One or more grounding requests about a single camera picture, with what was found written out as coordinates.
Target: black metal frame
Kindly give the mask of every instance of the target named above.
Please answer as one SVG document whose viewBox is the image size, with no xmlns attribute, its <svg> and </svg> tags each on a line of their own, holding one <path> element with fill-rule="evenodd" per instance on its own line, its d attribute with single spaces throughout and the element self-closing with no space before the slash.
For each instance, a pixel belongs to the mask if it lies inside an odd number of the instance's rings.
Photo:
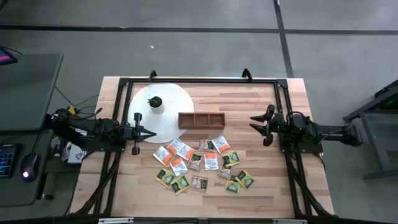
<svg viewBox="0 0 398 224">
<path fill-rule="evenodd" d="M 371 113 L 398 113 L 398 111 L 396 110 L 379 110 L 381 106 L 385 105 L 386 103 L 398 97 L 397 81 L 395 81 L 391 85 L 392 86 L 389 85 L 385 87 L 383 90 L 377 92 L 375 94 L 375 99 L 373 99 L 369 103 L 365 104 L 364 106 L 360 107 L 356 111 L 350 113 L 349 115 L 343 118 L 344 121 L 346 122 L 352 122 L 352 120 L 356 118 L 361 119 L 366 135 L 368 137 L 369 145 L 376 159 L 376 164 L 380 169 L 379 172 L 364 175 L 363 177 L 364 180 L 374 180 L 374 179 L 398 176 L 398 170 L 395 169 L 394 166 L 392 165 L 387 150 L 381 149 L 380 147 L 376 146 L 376 142 L 374 140 L 376 135 L 374 132 L 372 132 L 371 128 L 369 127 L 369 120 L 368 120 L 368 114 Z"/>
<path fill-rule="evenodd" d="M 152 71 L 148 78 L 120 78 L 118 84 L 118 92 L 116 94 L 116 101 L 114 105 L 113 111 L 113 119 L 118 118 L 119 107 L 121 103 L 122 92 L 125 87 L 127 87 L 126 99 L 124 102 L 123 112 L 122 112 L 122 120 L 121 122 L 127 121 L 127 112 L 128 106 L 132 95 L 132 88 L 134 83 L 164 83 L 164 82 L 173 82 L 173 83 L 256 83 L 256 84 L 270 84 L 274 87 L 275 98 L 277 102 L 277 110 L 279 113 L 283 113 L 282 109 L 282 100 L 279 93 L 280 89 L 283 89 L 284 98 L 286 100 L 287 112 L 292 111 L 292 104 L 290 101 L 289 95 L 289 87 L 286 79 L 267 79 L 267 78 L 258 78 L 255 79 L 252 77 L 248 69 L 244 69 L 242 78 L 184 78 L 184 77 L 173 77 L 173 78 L 162 78 L 158 77 L 155 71 Z M 295 182 L 299 181 L 299 186 L 304 188 L 303 190 L 303 198 L 305 202 L 305 214 L 311 215 L 312 204 L 314 207 L 317 206 L 318 202 L 315 200 L 315 197 L 311 195 L 309 189 L 307 188 L 307 183 L 305 181 L 304 168 L 302 158 L 299 152 L 295 152 L 295 156 L 297 158 L 297 167 L 298 171 L 296 171 L 295 167 L 292 163 L 292 153 L 289 149 L 285 149 L 285 158 L 287 165 L 287 172 L 289 175 L 289 184 L 290 184 L 290 193 L 292 196 L 292 203 L 295 215 L 303 215 L 299 208 L 299 200 L 297 197 L 297 191 L 295 187 Z M 110 170 L 108 170 L 109 160 L 111 157 L 111 152 L 105 152 L 105 157 L 103 161 L 103 167 L 101 170 L 101 177 L 98 188 L 95 190 L 90 199 L 85 203 L 82 209 L 77 211 L 79 214 L 87 214 L 91 207 L 94 206 L 94 214 L 100 213 L 101 210 L 101 202 L 102 202 L 102 194 L 106 184 L 110 181 L 109 186 L 109 194 L 106 202 L 106 208 L 104 209 L 105 214 L 111 214 L 113 197 L 114 197 L 114 189 L 116 186 L 117 179 L 117 171 L 119 166 L 119 160 L 121 157 L 120 152 L 115 152 L 114 161 Z"/>
</svg>

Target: wooden table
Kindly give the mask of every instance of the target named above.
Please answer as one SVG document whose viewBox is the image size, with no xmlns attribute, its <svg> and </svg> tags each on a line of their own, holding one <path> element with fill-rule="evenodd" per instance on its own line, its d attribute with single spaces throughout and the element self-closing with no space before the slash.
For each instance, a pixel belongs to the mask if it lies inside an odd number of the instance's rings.
<svg viewBox="0 0 398 224">
<path fill-rule="evenodd" d="M 119 77 L 104 77 L 97 103 L 97 108 L 102 107 L 103 110 L 97 117 L 112 117 L 118 82 Z M 304 81 L 301 78 L 292 78 L 288 79 L 288 84 L 294 111 L 301 111 L 311 116 Z M 135 83 L 132 94 L 136 94 L 147 85 L 148 83 Z M 250 189 L 245 190 L 241 187 L 239 193 L 234 194 L 225 191 L 226 179 L 218 177 L 216 171 L 205 171 L 204 168 L 199 172 L 189 170 L 186 174 L 188 180 L 191 180 L 192 175 L 208 177 L 208 189 L 206 193 L 187 190 L 176 196 L 171 188 L 166 189 L 155 181 L 155 176 L 161 168 L 170 169 L 168 164 L 163 166 L 152 155 L 160 144 L 142 142 L 141 153 L 133 156 L 132 143 L 128 142 L 120 161 L 112 216 L 294 217 L 286 163 L 279 150 L 277 135 L 274 135 L 274 143 L 271 146 L 264 147 L 261 135 L 249 126 L 249 123 L 255 123 L 249 119 L 250 116 L 265 113 L 268 104 L 276 105 L 274 87 L 268 84 L 248 83 L 180 83 L 179 85 L 192 97 L 195 112 L 224 112 L 226 116 L 224 130 L 188 130 L 180 137 L 181 140 L 198 149 L 199 139 L 213 139 L 220 134 L 224 135 L 231 146 L 229 151 L 236 151 L 242 160 L 233 167 L 233 174 L 246 170 L 255 178 L 255 183 Z M 78 210 L 97 187 L 103 156 L 103 152 L 96 152 L 83 161 L 71 212 Z M 333 213 L 325 171 L 319 158 L 305 154 L 303 163 L 308 187 L 325 209 Z M 106 189 L 103 207 L 108 196 L 107 192 Z M 300 208 L 304 211 L 301 191 L 297 194 Z"/>
</svg>

